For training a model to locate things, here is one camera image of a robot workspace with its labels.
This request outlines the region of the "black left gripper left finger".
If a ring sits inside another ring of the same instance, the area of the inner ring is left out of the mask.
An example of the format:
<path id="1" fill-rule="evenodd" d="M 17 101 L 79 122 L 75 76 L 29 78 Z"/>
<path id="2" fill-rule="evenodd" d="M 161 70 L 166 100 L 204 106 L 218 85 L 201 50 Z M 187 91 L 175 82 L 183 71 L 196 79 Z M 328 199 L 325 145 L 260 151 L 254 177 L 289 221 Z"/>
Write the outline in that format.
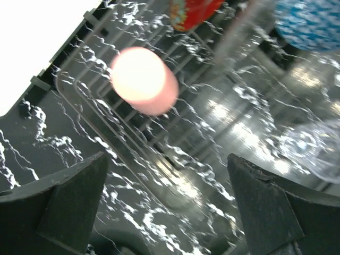
<path id="1" fill-rule="evenodd" d="M 103 152 L 1 192 L 1 254 L 85 254 L 108 171 Z"/>

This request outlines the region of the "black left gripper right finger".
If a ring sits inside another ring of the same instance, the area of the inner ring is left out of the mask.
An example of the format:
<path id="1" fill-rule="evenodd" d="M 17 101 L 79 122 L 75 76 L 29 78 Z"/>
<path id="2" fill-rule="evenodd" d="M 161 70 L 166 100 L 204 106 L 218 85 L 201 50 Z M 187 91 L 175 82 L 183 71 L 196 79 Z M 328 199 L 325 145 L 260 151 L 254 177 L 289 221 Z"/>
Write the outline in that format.
<path id="1" fill-rule="evenodd" d="M 339 254 L 339 197 L 235 154 L 227 170 L 251 254 Z"/>

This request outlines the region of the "clear drinking glass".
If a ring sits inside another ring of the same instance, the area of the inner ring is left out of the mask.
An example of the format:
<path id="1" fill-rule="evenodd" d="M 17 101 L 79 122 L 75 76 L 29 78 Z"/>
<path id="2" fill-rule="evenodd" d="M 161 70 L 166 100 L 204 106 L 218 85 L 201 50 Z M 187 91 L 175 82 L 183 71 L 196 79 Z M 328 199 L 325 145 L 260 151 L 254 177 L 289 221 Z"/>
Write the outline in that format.
<path id="1" fill-rule="evenodd" d="M 339 184 L 339 119 L 286 129 L 279 137 L 279 150 L 325 182 Z"/>

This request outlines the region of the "pink plastic cup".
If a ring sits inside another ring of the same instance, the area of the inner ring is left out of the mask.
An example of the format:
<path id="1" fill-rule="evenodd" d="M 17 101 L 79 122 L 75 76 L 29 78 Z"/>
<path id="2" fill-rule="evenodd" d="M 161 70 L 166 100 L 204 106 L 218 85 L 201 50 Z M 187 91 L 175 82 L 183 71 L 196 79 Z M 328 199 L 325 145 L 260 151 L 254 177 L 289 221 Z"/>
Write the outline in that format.
<path id="1" fill-rule="evenodd" d="M 113 58 L 111 83 L 115 92 L 137 111 L 159 116 L 179 96 L 175 74 L 161 58 L 144 47 L 128 47 Z"/>

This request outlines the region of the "blue triangle pattern bowl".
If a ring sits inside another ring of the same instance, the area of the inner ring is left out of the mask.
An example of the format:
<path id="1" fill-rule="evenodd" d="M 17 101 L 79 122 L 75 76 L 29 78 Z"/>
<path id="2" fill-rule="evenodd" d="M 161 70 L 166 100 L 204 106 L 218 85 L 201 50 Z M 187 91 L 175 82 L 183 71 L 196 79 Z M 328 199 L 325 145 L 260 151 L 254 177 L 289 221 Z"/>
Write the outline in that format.
<path id="1" fill-rule="evenodd" d="M 339 0 L 277 1 L 274 16 L 277 32 L 293 47 L 339 49 Z"/>

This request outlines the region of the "red floral bowl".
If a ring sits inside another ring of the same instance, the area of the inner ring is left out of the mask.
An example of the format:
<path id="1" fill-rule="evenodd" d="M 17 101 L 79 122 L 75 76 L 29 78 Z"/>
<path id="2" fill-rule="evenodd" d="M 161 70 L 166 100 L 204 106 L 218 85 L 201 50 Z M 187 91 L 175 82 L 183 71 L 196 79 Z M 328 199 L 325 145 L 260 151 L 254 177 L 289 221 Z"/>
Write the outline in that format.
<path id="1" fill-rule="evenodd" d="M 169 19 L 177 31 L 188 31 L 208 20 L 224 3 L 223 0 L 172 0 Z"/>

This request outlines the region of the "clear glass plate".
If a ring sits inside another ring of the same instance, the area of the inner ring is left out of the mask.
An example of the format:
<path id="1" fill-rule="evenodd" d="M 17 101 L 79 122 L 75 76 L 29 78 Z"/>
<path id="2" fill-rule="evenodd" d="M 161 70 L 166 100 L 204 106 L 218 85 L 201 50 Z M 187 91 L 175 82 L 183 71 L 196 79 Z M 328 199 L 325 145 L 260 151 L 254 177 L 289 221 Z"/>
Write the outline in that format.
<path id="1" fill-rule="evenodd" d="M 271 9 L 273 1 L 249 1 L 243 11 L 239 11 L 227 25 L 223 35 L 214 49 L 214 68 L 222 71 L 250 36 L 254 26 L 266 23 L 266 12 Z"/>

